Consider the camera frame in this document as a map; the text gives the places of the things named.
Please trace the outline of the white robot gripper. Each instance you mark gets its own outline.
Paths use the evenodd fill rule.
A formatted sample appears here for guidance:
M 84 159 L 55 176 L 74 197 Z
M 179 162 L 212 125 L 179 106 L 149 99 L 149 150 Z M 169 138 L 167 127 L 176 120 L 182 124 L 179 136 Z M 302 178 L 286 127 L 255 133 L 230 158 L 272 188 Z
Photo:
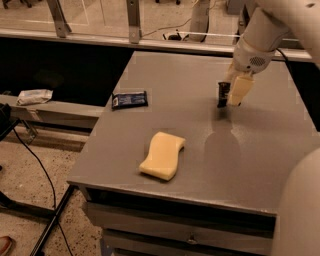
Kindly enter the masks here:
M 233 63 L 229 65 L 223 81 L 231 83 L 237 71 L 257 74 L 265 70 L 288 33 L 289 28 L 283 22 L 257 7 L 235 46 Z M 237 76 L 231 84 L 227 104 L 239 106 L 253 84 L 252 76 Z

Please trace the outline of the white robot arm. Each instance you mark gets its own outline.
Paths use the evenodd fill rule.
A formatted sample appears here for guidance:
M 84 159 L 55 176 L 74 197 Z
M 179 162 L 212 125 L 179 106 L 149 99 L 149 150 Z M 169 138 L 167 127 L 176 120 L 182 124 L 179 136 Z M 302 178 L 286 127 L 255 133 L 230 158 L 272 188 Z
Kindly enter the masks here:
M 257 4 L 240 36 L 225 81 L 227 102 L 238 105 L 253 76 L 269 65 L 286 34 L 292 33 L 320 62 L 319 0 L 254 0 Z M 303 156 L 282 188 L 270 256 L 320 256 L 320 149 L 306 127 L 293 126 L 288 148 Z

